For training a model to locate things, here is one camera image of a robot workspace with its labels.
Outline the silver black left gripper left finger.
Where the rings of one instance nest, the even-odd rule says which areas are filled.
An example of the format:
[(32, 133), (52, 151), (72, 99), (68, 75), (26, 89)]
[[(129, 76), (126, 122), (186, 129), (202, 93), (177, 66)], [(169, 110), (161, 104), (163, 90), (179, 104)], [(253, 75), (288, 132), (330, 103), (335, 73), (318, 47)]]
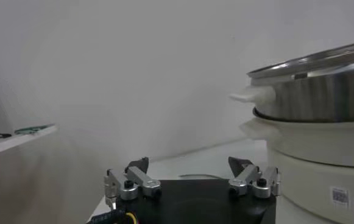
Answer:
[(149, 158), (129, 162), (123, 171), (107, 169), (104, 177), (105, 203), (111, 209), (117, 208), (117, 201), (131, 202), (139, 193), (158, 200), (161, 197), (161, 182), (147, 175)]

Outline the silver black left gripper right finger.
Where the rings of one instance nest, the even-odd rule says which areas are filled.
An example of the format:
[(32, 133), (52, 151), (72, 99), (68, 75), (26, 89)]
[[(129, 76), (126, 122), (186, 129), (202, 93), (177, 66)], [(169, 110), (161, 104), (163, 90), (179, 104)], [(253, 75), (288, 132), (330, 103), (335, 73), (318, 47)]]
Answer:
[(267, 199), (280, 195), (280, 172), (277, 167), (267, 167), (261, 170), (248, 159), (228, 158), (228, 164), (234, 175), (229, 179), (229, 194), (239, 198), (250, 191), (256, 198)]

